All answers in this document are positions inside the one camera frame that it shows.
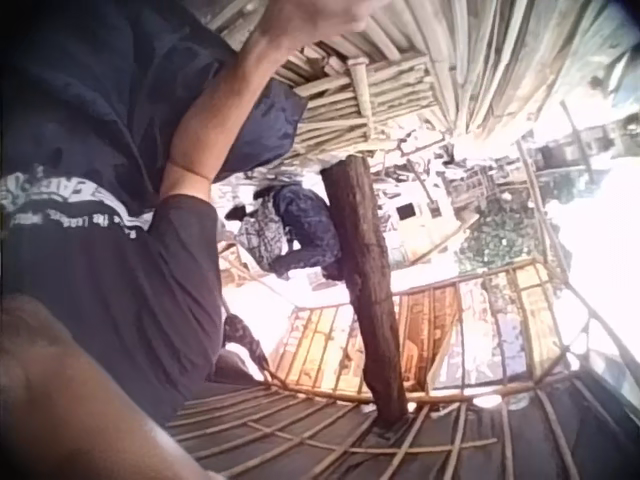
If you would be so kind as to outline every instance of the wooden post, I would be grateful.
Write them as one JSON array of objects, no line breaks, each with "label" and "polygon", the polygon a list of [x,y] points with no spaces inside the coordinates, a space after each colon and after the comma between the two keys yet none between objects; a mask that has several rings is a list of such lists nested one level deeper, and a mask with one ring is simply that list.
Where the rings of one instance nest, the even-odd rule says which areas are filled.
[{"label": "wooden post", "polygon": [[560,246],[560,241],[558,237],[556,237],[555,233],[551,229],[549,225],[549,221],[547,220],[547,215],[544,211],[544,204],[542,202],[542,195],[540,194],[540,187],[538,186],[538,180],[536,179],[536,174],[533,171],[533,166],[531,165],[531,160],[527,155],[527,151],[524,149],[522,142],[520,140],[516,141],[516,146],[518,147],[518,153],[520,154],[520,158],[522,159],[522,165],[524,166],[525,174],[527,175],[527,184],[529,185],[529,192],[531,193],[531,199],[533,200],[533,205],[536,211],[536,218],[538,219],[538,228],[541,230],[541,240],[544,245],[544,253],[543,257],[545,261],[548,261],[548,252],[547,252],[547,242],[549,242],[549,246],[553,250],[553,255],[555,256],[558,267],[560,271],[564,275],[565,279],[569,278],[569,268],[567,267],[566,259],[564,258],[564,254],[562,253],[562,247]]},{"label": "wooden post", "polygon": [[369,165],[350,155],[322,171],[331,217],[340,238],[342,268],[365,348],[364,381],[391,428],[407,415],[398,323],[387,246],[377,213]]},{"label": "wooden post", "polygon": [[571,124],[571,130],[573,135],[573,141],[576,142],[576,146],[578,147],[578,154],[580,155],[580,160],[584,164],[587,169],[587,175],[589,176],[589,182],[593,185],[595,183],[595,179],[593,177],[593,168],[591,167],[591,159],[589,158],[589,154],[587,153],[587,149],[584,146],[584,142],[582,141],[582,137],[580,136],[580,130],[576,127],[576,124],[573,122],[573,118],[569,113],[569,108],[564,100],[560,102],[560,107],[564,111],[564,114],[567,116],[567,120]]}]

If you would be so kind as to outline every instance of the man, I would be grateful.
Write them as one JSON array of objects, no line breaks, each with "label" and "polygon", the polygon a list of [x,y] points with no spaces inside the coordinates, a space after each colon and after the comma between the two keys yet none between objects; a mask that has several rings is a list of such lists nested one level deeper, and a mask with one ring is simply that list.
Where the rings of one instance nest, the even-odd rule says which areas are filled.
[{"label": "man", "polygon": [[325,276],[341,279],[340,241],[320,195],[294,183],[264,188],[254,198],[261,199],[256,211],[247,214],[243,205],[236,206],[225,219],[242,222],[236,238],[260,268],[283,278],[291,270],[322,267]]},{"label": "man", "polygon": [[[159,452],[184,454],[155,434],[145,414],[168,420],[210,372],[221,348],[211,183],[276,69],[303,45],[362,28],[372,7],[367,0],[271,0],[237,60],[175,130],[151,221],[129,215],[86,178],[34,169],[2,180],[3,293],[27,295],[46,309],[27,312],[18,325],[33,316],[48,319],[31,331],[17,328],[20,342],[3,336],[0,350],[2,440],[25,464],[46,478],[200,478],[188,459],[186,470],[179,462],[163,469],[170,458],[161,461]],[[49,127],[56,125],[43,125],[43,132]],[[96,164],[114,161],[84,154]],[[56,320],[72,341],[40,350],[47,345],[42,329]],[[6,366],[16,375],[7,375]],[[107,393],[114,388],[119,403]],[[86,409],[65,408],[72,404]],[[132,416],[137,420],[124,425]],[[141,468],[131,451],[146,447],[151,454]]]}]

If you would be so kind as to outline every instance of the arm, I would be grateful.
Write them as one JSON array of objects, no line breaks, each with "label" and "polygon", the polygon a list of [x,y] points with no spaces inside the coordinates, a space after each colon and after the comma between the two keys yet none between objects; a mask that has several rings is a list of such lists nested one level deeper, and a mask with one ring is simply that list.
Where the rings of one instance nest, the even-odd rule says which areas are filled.
[{"label": "arm", "polygon": [[180,122],[160,198],[209,201],[211,183],[276,69],[297,48],[364,27],[383,0],[270,0],[237,61],[208,87]]},{"label": "arm", "polygon": [[3,444],[36,478],[209,478],[28,297],[2,302],[0,394]]}]

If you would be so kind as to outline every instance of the wooden plank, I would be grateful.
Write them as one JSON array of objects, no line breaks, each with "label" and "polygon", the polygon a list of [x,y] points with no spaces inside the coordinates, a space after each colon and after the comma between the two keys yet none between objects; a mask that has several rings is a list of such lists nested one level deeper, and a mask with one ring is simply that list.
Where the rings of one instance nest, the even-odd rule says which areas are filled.
[{"label": "wooden plank", "polygon": [[580,130],[576,127],[576,122],[573,121],[573,117],[571,116],[571,112],[569,112],[569,107],[567,107],[567,102],[564,100],[560,101],[560,108],[567,117],[569,121],[569,125],[571,125],[571,134],[573,136],[573,141],[576,143],[578,147],[578,153],[580,154],[580,160],[584,164],[587,169],[587,177],[589,177],[589,183],[591,185],[595,185],[596,180],[593,176],[593,167],[591,166],[591,158],[587,153],[587,148],[584,146],[584,141],[582,140],[582,136],[580,135]]},{"label": "wooden plank", "polygon": [[[256,430],[262,430],[263,432],[268,430],[268,427],[257,424],[255,422],[248,422],[248,426],[251,428],[255,428]],[[273,432],[273,435],[276,437],[284,438],[286,440],[295,440],[299,437],[295,437],[285,432]],[[316,440],[305,439],[303,442],[305,445],[309,445],[310,447],[320,448],[322,450],[330,450],[335,451],[336,446],[330,445],[324,442],[318,442]],[[486,447],[488,445],[494,445],[498,443],[497,438],[488,438],[486,440],[476,440],[473,442],[465,442],[460,445],[460,449],[464,450],[466,448],[479,448]],[[370,455],[397,455],[397,448],[369,448],[369,447],[351,447],[347,450],[347,453],[364,453]],[[421,455],[425,453],[448,453],[453,450],[453,445],[433,445],[431,447],[413,447],[407,450],[407,455]]]},{"label": "wooden plank", "polygon": [[518,279],[516,277],[515,271],[513,269],[509,269],[507,271],[507,281],[510,285],[510,290],[512,290],[516,296],[516,305],[518,307],[518,311],[520,314],[521,321],[521,332],[522,332],[522,340],[524,343],[524,351],[527,360],[527,373],[529,374],[529,378],[535,378],[535,358],[533,353],[533,345],[531,341],[531,329],[529,326],[529,313],[527,312],[527,308],[524,304],[524,300],[522,299],[522,291],[520,290],[520,285],[518,284]]},{"label": "wooden plank", "polygon": [[573,384],[576,386],[578,390],[580,390],[580,393],[584,396],[584,398],[587,399],[591,408],[593,408],[593,410],[595,410],[595,412],[609,426],[611,431],[620,441],[620,444],[624,447],[625,450],[627,450],[627,453],[636,454],[637,448],[629,441],[629,439],[626,437],[622,429],[618,427],[616,422],[609,416],[607,411],[602,407],[602,405],[600,405],[600,402],[596,400],[596,398],[591,394],[589,389],[585,387],[584,384],[578,379],[573,380]]},{"label": "wooden plank", "polygon": [[266,431],[263,432],[257,432],[254,433],[252,435],[247,435],[246,437],[243,438],[239,438],[238,440],[233,440],[231,442],[227,442],[224,443],[222,445],[217,445],[215,447],[211,447],[211,448],[207,448],[205,450],[199,450],[193,454],[191,454],[191,456],[195,459],[195,460],[202,460],[203,458],[208,458],[211,457],[213,455],[218,455],[220,453],[224,453],[227,452],[229,450],[233,450],[235,448],[238,447],[242,447],[244,445],[247,445],[249,443],[255,442],[256,440],[260,440],[261,438],[264,438],[270,434],[272,434],[273,432],[277,432],[278,430],[282,430],[283,428],[286,428],[290,425],[293,425],[296,422],[299,422],[300,420],[304,420],[305,418],[310,417],[311,415],[315,414],[316,412],[322,410],[323,408],[326,408],[329,405],[332,405],[333,402],[327,402],[327,403],[316,403],[316,402],[311,402],[312,403],[312,407],[308,408],[307,410],[300,412],[297,415],[294,415],[293,417],[290,417],[282,422],[277,423],[276,425],[269,427]]},{"label": "wooden plank", "polygon": [[[501,397],[508,397],[510,395],[516,395],[518,393],[527,393],[531,392],[538,386],[547,386],[547,385],[555,385],[559,382],[566,382],[567,380],[572,379],[576,376],[576,372],[567,372],[554,375],[551,378],[548,378],[540,385],[535,384],[532,381],[529,382],[513,382],[509,385],[497,387],[495,390],[491,391],[492,395],[500,395]],[[339,402],[356,402],[362,404],[372,403],[372,398],[370,395],[354,395],[348,393],[332,393],[332,392],[324,392],[322,390],[310,390],[308,388],[300,388],[293,387],[287,385],[286,387],[282,387],[284,391],[287,392],[296,392],[302,393],[304,395],[309,395],[311,397],[317,398],[329,398],[331,400],[336,400]],[[473,393],[454,393],[450,395],[427,395],[422,393],[409,393],[407,395],[407,401],[415,402],[418,405],[428,405],[428,404],[447,404],[447,403],[459,403],[466,402],[469,400],[473,400],[477,397],[482,397],[483,395],[487,395],[486,391],[481,392],[473,392]]]},{"label": "wooden plank", "polygon": [[222,10],[222,12],[220,12],[219,15],[207,24],[207,27],[213,31],[217,30],[218,27],[228,22],[231,17],[237,14],[251,1],[252,0],[233,0],[224,10]]},{"label": "wooden plank", "polygon": [[304,475],[304,477],[302,478],[304,480],[318,478],[325,470],[327,470],[329,467],[331,467],[331,465],[339,460],[340,457],[342,457],[347,452],[347,450],[349,450],[349,448],[351,448],[358,440],[360,440],[360,437],[362,437],[366,432],[369,431],[375,419],[375,415],[369,415],[369,418],[362,422],[360,428],[353,432],[353,434],[351,434],[338,448],[336,448],[331,455],[329,455],[322,462],[316,465],[313,470]]},{"label": "wooden plank", "polygon": [[264,387],[257,387],[251,389],[251,394],[246,398],[238,398],[234,396],[232,398],[227,398],[226,401],[220,403],[214,403],[213,405],[202,405],[199,407],[184,409],[178,412],[179,417],[184,417],[185,415],[192,415],[194,413],[202,413],[208,412],[209,410],[217,410],[219,408],[230,407],[232,405],[238,405],[239,403],[246,402],[247,400],[255,400],[256,398],[265,397],[272,393],[269,389],[265,389]]},{"label": "wooden plank", "polygon": [[[296,359],[295,364],[292,362],[293,368],[291,372],[289,372],[292,376],[292,379],[293,377],[296,378],[294,385],[300,385],[300,378],[302,377],[302,372],[305,365],[307,364],[307,360],[309,359],[309,354],[311,353],[311,347],[313,345],[313,339],[316,336],[318,326],[320,325],[320,320],[322,319],[322,309],[314,310],[311,318],[311,325],[307,324],[305,326],[305,331],[302,334],[302,338],[300,339],[300,344],[298,346],[299,349],[302,349],[304,351],[304,359],[301,362],[298,362]],[[288,377],[288,375],[287,377],[285,377],[285,381],[290,382],[291,380]]]},{"label": "wooden plank", "polygon": [[214,418],[221,418],[221,417],[225,417],[227,415],[232,415],[234,413],[238,413],[238,412],[243,412],[245,410],[250,410],[252,408],[258,407],[260,405],[264,405],[265,403],[270,403],[270,402],[274,402],[276,400],[279,400],[281,398],[283,398],[284,396],[286,396],[286,394],[283,393],[276,393],[275,395],[271,395],[266,399],[263,400],[259,400],[257,402],[241,402],[239,405],[233,407],[233,408],[228,408],[226,410],[222,410],[220,412],[216,412],[216,413],[209,413],[207,415],[199,415],[197,417],[192,417],[192,418],[185,418],[182,420],[174,420],[173,422],[169,422],[167,423],[166,427],[167,428],[174,428],[174,427],[182,427],[184,425],[191,425],[194,423],[199,423],[199,422],[204,422],[205,420],[212,420]]},{"label": "wooden plank", "polygon": [[418,415],[418,418],[416,418],[415,422],[413,422],[411,431],[408,433],[407,437],[404,439],[404,442],[402,442],[402,447],[400,448],[400,450],[398,450],[398,453],[396,453],[396,456],[393,457],[391,464],[389,465],[387,470],[384,472],[382,477],[380,477],[380,480],[389,480],[393,476],[394,472],[400,466],[402,459],[407,454],[409,447],[411,447],[411,442],[413,442],[413,439],[416,437],[418,430],[420,430],[420,427],[422,426],[424,419],[427,417],[428,412],[429,412],[428,406],[425,406],[422,408],[420,415]]},{"label": "wooden plank", "polygon": [[[399,62],[389,64],[388,62],[381,62],[373,64],[367,68],[367,75],[369,77],[369,84],[373,85],[378,82],[387,80],[402,70],[409,70],[420,65],[424,65],[426,62],[425,55],[408,54],[403,55]],[[322,78],[315,82],[301,85],[294,89],[294,91],[301,97],[310,97],[316,93],[321,93],[326,90],[333,90],[335,88],[344,87],[351,84],[350,75],[341,75],[336,77]]]},{"label": "wooden plank", "polygon": [[371,97],[369,95],[369,81],[367,80],[367,62],[366,58],[354,58],[347,62],[353,88],[356,91],[356,99],[358,101],[358,109],[367,121],[367,138],[373,137],[373,108],[371,106]]},{"label": "wooden plank", "polygon": [[363,157],[349,156],[323,170],[322,180],[340,239],[345,282],[364,342],[364,381],[376,401],[380,425],[392,428],[407,415],[407,399],[391,269],[369,164]]},{"label": "wooden plank", "polygon": [[[555,269],[551,265],[547,265],[547,272],[552,275],[556,280],[563,281],[560,273],[555,271]],[[620,338],[620,336],[616,333],[616,331],[609,325],[598,311],[593,308],[589,302],[576,290],[576,288],[568,281],[564,281],[564,286],[573,293],[580,302],[587,308],[591,317],[596,320],[604,329],[605,333],[609,336],[615,347],[618,349],[618,354],[620,356],[620,360],[629,371],[629,375],[636,383],[638,387],[640,387],[640,362],[636,359],[635,355],[629,347],[624,343],[624,341]]]},{"label": "wooden plank", "polygon": [[393,42],[389,40],[389,37],[384,33],[384,30],[382,30],[375,18],[369,18],[365,26],[364,33],[375,44],[375,46],[380,49],[385,57],[393,61],[400,60],[400,52]]},{"label": "wooden plank", "polygon": [[508,382],[508,374],[507,374],[507,356],[504,352],[504,339],[502,337],[502,327],[500,326],[500,319],[498,318],[498,313],[496,312],[495,305],[493,304],[493,298],[491,297],[491,289],[489,288],[489,281],[486,275],[482,277],[483,283],[486,286],[487,290],[487,301],[489,303],[489,314],[491,318],[493,318],[494,325],[496,327],[496,335],[498,336],[498,349],[500,351],[500,366],[502,368],[502,383],[506,385]]},{"label": "wooden plank", "polygon": [[203,403],[216,402],[218,400],[224,400],[224,399],[227,399],[227,398],[240,397],[240,396],[246,395],[246,394],[253,394],[253,393],[258,392],[260,390],[264,390],[265,388],[266,387],[245,388],[244,390],[240,390],[238,392],[231,392],[231,393],[226,393],[224,395],[217,395],[215,397],[207,397],[207,398],[199,398],[197,400],[190,400],[190,401],[186,402],[184,405],[185,405],[185,407],[191,407],[191,406],[201,405]]},{"label": "wooden plank", "polygon": [[333,335],[333,328],[334,325],[336,324],[336,318],[338,317],[338,309],[335,309],[335,312],[333,314],[333,320],[331,320],[331,326],[329,327],[329,331],[326,334],[326,338],[325,338],[325,342],[324,342],[324,346],[322,348],[322,355],[320,355],[320,361],[318,362],[318,367],[316,368],[316,374],[313,377],[313,384],[312,384],[312,388],[316,388],[317,384],[318,384],[318,379],[320,378],[320,371],[323,368],[323,364],[324,364],[324,357],[327,354],[327,348],[329,347],[329,343],[331,343],[331,336]]},{"label": "wooden plank", "polygon": [[447,468],[444,472],[443,480],[451,480],[453,473],[456,470],[456,464],[458,463],[458,457],[460,456],[460,445],[462,444],[462,437],[464,435],[464,425],[467,421],[467,403],[460,405],[460,413],[458,418],[458,429],[456,431],[456,438],[453,444],[453,450],[449,454],[449,461],[447,462]]},{"label": "wooden plank", "polygon": [[292,328],[294,328],[294,332],[296,335],[294,337],[294,341],[295,341],[295,347],[293,348],[293,352],[290,352],[291,349],[291,338],[289,338],[287,344],[285,345],[285,353],[291,353],[291,357],[287,358],[288,362],[285,361],[285,363],[283,365],[279,365],[278,366],[278,370],[276,370],[276,373],[282,377],[284,379],[285,382],[289,381],[289,376],[291,375],[291,372],[293,370],[293,365],[294,363],[296,363],[297,359],[298,359],[298,355],[300,354],[300,350],[301,350],[301,344],[303,341],[303,337],[307,331],[307,328],[309,326],[309,324],[311,323],[311,317],[314,314],[314,310],[308,310],[307,312],[307,318],[304,320],[304,326],[302,327],[302,330],[300,331],[300,333],[298,334],[297,329],[295,329],[295,327],[297,327],[300,323],[302,322],[298,322],[298,319],[296,318],[294,320],[294,325]]},{"label": "wooden plank", "polygon": [[464,348],[464,305],[462,304],[462,293],[460,292],[460,284],[455,286],[456,296],[458,299],[458,311],[460,316],[458,317],[458,325],[460,328],[460,360],[462,362],[462,378],[460,379],[460,392],[464,393],[464,388],[467,386],[467,351]]},{"label": "wooden plank", "polygon": [[216,425],[215,427],[208,427],[208,428],[204,428],[202,430],[196,430],[194,432],[183,433],[183,434],[180,434],[180,435],[176,435],[173,438],[174,438],[174,440],[176,442],[184,442],[185,440],[192,440],[194,438],[204,437],[206,435],[211,435],[211,434],[214,434],[214,433],[224,432],[226,430],[231,430],[232,428],[236,428],[236,427],[239,427],[241,425],[245,425],[247,422],[260,420],[262,418],[268,417],[269,415],[273,415],[274,413],[278,413],[278,412],[280,412],[282,410],[286,410],[287,408],[293,407],[295,405],[298,405],[299,403],[304,402],[305,400],[307,400],[307,397],[294,398],[293,400],[291,400],[288,403],[285,403],[285,404],[282,404],[282,405],[276,405],[273,408],[270,408],[268,410],[264,410],[262,412],[254,414],[254,415],[250,415],[248,417],[241,418],[239,420],[234,420],[232,422],[223,423],[222,425]]},{"label": "wooden plank", "polygon": [[355,407],[357,407],[357,405],[349,405],[345,408],[340,409],[340,411],[338,411],[331,417],[327,418],[324,422],[320,423],[319,425],[316,425],[311,430],[305,432],[302,436],[298,438],[294,438],[291,441],[285,443],[284,445],[281,445],[267,453],[259,455],[249,460],[248,462],[245,462],[229,470],[226,470],[222,472],[222,475],[229,478],[235,477],[236,475],[240,475],[241,473],[244,473],[256,467],[259,467],[260,465],[263,465],[269,460],[276,458],[284,453],[287,453],[292,448],[295,448],[296,446],[304,443],[304,441],[307,440],[308,438],[311,438],[312,436],[316,435],[317,433],[321,432],[325,428],[331,426],[332,424],[340,420],[342,417],[344,417],[347,413],[349,413]]},{"label": "wooden plank", "polygon": [[573,457],[571,456],[571,450],[569,449],[566,438],[564,438],[562,428],[560,427],[560,422],[558,421],[556,412],[553,410],[553,405],[551,405],[549,398],[542,390],[538,389],[536,390],[536,393],[538,394],[538,398],[540,399],[542,407],[544,408],[544,411],[547,415],[547,419],[549,420],[549,425],[551,426],[553,436],[556,439],[556,444],[558,445],[558,449],[560,450],[560,455],[564,462],[567,473],[569,474],[570,480],[580,480],[580,475],[578,475],[578,468],[576,467],[576,464],[573,461]]},{"label": "wooden plank", "polygon": [[513,441],[511,440],[511,426],[509,425],[509,408],[503,401],[500,409],[502,412],[502,436],[504,443],[504,476],[505,480],[514,480]]}]

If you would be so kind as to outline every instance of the person in patterned shirt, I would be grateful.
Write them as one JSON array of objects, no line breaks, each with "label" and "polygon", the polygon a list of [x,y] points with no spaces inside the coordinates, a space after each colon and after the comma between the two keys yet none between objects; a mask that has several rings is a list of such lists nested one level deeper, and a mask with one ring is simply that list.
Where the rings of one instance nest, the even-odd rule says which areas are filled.
[{"label": "person in patterned shirt", "polygon": [[[270,186],[255,193],[259,207],[247,214],[244,205],[233,207],[225,219],[239,220],[238,243],[258,266],[278,277],[291,270],[322,267],[330,280],[341,280],[340,241],[329,206],[313,190],[299,183]],[[287,251],[282,253],[287,244]],[[300,244],[294,249],[294,242]]]}]

